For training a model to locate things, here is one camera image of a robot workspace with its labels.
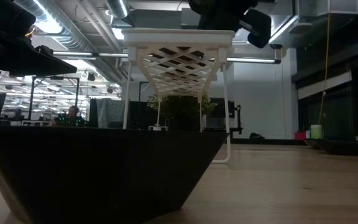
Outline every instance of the white panel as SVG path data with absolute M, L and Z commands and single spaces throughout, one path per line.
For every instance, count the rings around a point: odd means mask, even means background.
M 338 86 L 343 83 L 352 81 L 351 71 L 338 75 L 336 77 L 328 78 L 326 84 L 326 90 Z M 298 99 L 304 99 L 308 96 L 314 95 L 324 90 L 324 81 L 314 83 L 312 85 L 300 88 L 298 90 Z
M 296 73 L 296 50 L 288 49 L 280 65 L 234 63 L 234 101 L 241 105 L 243 133 L 267 139 L 293 139 L 298 130 L 297 92 L 291 83 Z

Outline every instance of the white wall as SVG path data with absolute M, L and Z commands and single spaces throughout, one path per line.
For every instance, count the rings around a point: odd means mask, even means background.
M 244 128 L 235 138 L 257 132 L 267 139 L 293 139 L 298 129 L 297 91 L 291 82 L 296 73 L 296 50 L 288 49 L 280 65 L 234 64 L 235 104 L 242 106 Z

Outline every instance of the black tray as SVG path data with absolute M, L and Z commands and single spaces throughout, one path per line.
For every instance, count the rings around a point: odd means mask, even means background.
M 0 127 L 0 191 L 27 223 L 141 223 L 180 209 L 226 138 Z

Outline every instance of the fluorescent light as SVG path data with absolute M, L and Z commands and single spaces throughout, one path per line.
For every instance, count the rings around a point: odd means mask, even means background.
M 6 93 L 6 95 L 9 96 L 31 96 L 31 93 Z M 61 95 L 61 94 L 43 94 L 43 93 L 34 93 L 35 97 L 43 97 L 43 96 L 56 96 L 56 97 L 62 97 L 62 98 L 66 98 L 66 99 L 75 99 L 75 95 Z M 120 98 L 118 98 L 117 96 L 103 96 L 103 95 L 78 95 L 78 99 L 79 100 L 86 100 L 88 97 L 90 98 L 97 98 L 97 99 L 102 99 L 102 98 L 110 98 L 110 99 L 114 99 L 114 100 L 119 100 Z
M 125 53 L 99 53 L 100 57 L 122 57 L 128 58 L 128 54 Z
M 90 65 L 88 62 L 85 62 L 84 60 L 63 60 L 67 63 L 69 63 L 72 66 L 75 66 L 78 70 L 85 71 L 85 70 L 92 70 L 96 71 L 96 68 L 92 65 Z
M 43 80 L 40 80 L 39 78 L 36 79 L 35 81 L 40 82 L 40 83 L 45 84 L 45 85 L 49 85 L 48 82 L 45 82 L 45 81 L 43 81 Z
M 262 58 L 227 58 L 228 62 L 249 62 L 249 63 L 275 63 L 274 59 Z
M 23 105 L 4 105 L 4 107 L 11 107 L 11 108 L 13 108 L 13 107 L 28 108 L 28 107 L 23 106 Z
M 59 87 L 55 87 L 55 86 L 48 86 L 47 87 L 48 89 L 51 89 L 53 91 L 60 91 L 60 88 Z
M 122 34 L 122 30 L 118 28 L 111 28 L 113 34 L 116 36 L 117 40 L 124 40 L 124 34 Z
M 285 24 L 285 26 L 283 26 L 279 31 L 277 31 L 269 40 L 269 43 L 272 43 L 275 39 L 277 39 L 277 37 L 279 37 L 280 35 L 282 35 L 284 33 L 285 30 L 287 30 L 296 20 L 298 19 L 298 16 L 294 16 L 292 17 L 291 20 L 289 20 L 287 22 L 287 24 Z
M 72 57 L 72 56 L 69 56 L 69 57 L 67 57 L 67 59 L 70 59 L 70 60 L 96 60 L 96 57 L 81 57 L 81 56 Z
M 35 22 L 35 25 L 42 29 L 42 31 L 48 34 L 58 34 L 63 30 L 63 27 L 49 14 L 49 12 L 44 8 L 38 0 L 33 0 L 36 5 L 42 10 L 42 12 L 46 15 L 46 19 L 38 20 Z
M 72 95 L 75 95 L 75 93 L 73 93 L 72 91 L 68 91 L 68 90 L 64 90 L 64 89 L 61 89 L 61 91 L 64 91 L 64 92 L 66 92 L 66 93 L 70 93 L 70 94 L 72 94 Z
M 53 52 L 57 56 L 92 56 L 89 52 Z

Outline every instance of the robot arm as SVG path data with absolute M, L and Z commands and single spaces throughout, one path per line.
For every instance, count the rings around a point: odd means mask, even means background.
M 250 32 L 248 41 L 263 48 L 270 40 L 272 19 L 252 9 L 257 4 L 258 0 L 189 0 L 191 9 L 201 15 L 199 29 L 237 32 L 244 28 Z

